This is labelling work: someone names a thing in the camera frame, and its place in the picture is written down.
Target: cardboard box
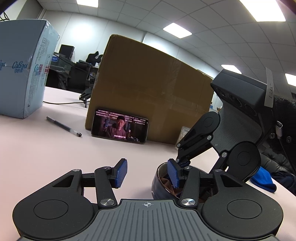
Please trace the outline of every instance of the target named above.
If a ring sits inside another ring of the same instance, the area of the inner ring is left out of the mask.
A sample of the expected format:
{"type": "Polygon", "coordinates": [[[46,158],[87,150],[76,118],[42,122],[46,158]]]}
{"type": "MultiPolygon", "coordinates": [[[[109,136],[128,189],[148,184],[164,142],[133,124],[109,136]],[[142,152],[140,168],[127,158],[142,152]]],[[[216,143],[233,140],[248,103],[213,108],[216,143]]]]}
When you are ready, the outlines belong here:
{"type": "Polygon", "coordinates": [[[95,81],[85,128],[98,107],[147,118],[147,140],[175,144],[182,126],[209,111],[211,78],[141,42],[111,35],[95,81]]]}
{"type": "Polygon", "coordinates": [[[42,105],[59,34],[46,20],[0,22],[0,114],[26,118],[42,105]]]}

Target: ceiling light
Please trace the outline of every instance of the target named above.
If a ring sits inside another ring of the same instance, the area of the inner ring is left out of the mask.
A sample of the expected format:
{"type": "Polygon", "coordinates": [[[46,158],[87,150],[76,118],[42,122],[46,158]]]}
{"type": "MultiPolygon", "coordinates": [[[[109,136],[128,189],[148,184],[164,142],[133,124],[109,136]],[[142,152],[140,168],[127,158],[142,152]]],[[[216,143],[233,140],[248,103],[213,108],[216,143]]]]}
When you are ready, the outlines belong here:
{"type": "Polygon", "coordinates": [[[279,21],[286,19],[276,0],[240,0],[257,22],[279,21]]]}
{"type": "Polygon", "coordinates": [[[222,64],[221,65],[224,69],[230,70],[232,72],[236,72],[238,74],[242,74],[234,65],[227,65],[227,64],[222,64]]]}
{"type": "Polygon", "coordinates": [[[289,85],[296,86],[296,76],[292,74],[285,74],[289,85]]]}
{"type": "Polygon", "coordinates": [[[78,5],[84,5],[89,7],[98,7],[99,0],[77,0],[78,5]]]}
{"type": "Polygon", "coordinates": [[[185,28],[182,28],[181,26],[175,23],[171,23],[170,25],[166,26],[163,30],[180,39],[192,34],[185,28]]]}

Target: brown cardboard box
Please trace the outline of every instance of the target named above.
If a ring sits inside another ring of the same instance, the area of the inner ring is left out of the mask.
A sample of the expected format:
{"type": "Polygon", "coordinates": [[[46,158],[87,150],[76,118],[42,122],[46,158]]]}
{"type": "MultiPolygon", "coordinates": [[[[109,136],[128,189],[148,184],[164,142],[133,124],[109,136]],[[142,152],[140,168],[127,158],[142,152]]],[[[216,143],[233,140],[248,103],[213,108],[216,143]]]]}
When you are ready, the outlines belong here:
{"type": "Polygon", "coordinates": [[[85,128],[98,107],[147,118],[147,140],[175,144],[182,126],[209,111],[211,78],[180,60],[111,35],[95,81],[85,128]]]}

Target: video on phone screen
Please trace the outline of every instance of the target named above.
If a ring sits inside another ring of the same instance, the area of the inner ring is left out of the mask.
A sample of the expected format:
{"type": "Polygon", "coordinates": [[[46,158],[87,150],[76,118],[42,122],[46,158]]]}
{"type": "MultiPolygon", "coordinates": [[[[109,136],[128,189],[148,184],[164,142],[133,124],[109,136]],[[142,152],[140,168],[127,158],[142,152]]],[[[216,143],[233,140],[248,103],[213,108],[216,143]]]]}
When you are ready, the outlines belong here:
{"type": "Polygon", "coordinates": [[[147,130],[147,119],[112,111],[96,110],[91,133],[97,137],[144,143],[147,130]]]}

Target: desk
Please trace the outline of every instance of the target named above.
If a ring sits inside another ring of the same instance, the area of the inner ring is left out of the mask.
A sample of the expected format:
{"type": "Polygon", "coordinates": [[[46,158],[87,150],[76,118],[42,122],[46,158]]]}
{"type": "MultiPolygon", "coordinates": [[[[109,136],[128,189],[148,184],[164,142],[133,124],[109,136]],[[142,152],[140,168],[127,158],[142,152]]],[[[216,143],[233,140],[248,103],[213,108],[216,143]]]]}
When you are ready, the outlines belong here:
{"type": "MultiPolygon", "coordinates": [[[[44,100],[75,102],[78,96],[78,93],[46,87],[44,100]]],[[[83,173],[94,172],[98,167],[114,166],[121,158],[126,158],[128,173],[122,187],[114,190],[117,201],[152,198],[151,183],[156,168],[177,156],[174,147],[156,142],[139,145],[91,137],[84,128],[86,114],[83,104],[44,104],[24,120],[0,116],[0,240],[19,238],[12,211],[21,199],[75,168],[83,173]],[[82,138],[49,123],[45,120],[47,115],[81,132],[82,138]]],[[[210,149],[196,157],[192,164],[208,172],[217,158],[216,152],[210,149]]],[[[277,237],[281,241],[296,240],[296,197],[277,182],[275,184],[278,188],[275,194],[255,188],[274,198],[284,210],[284,221],[277,237]]],[[[85,188],[85,197],[96,202],[94,188],[85,188]]]]}

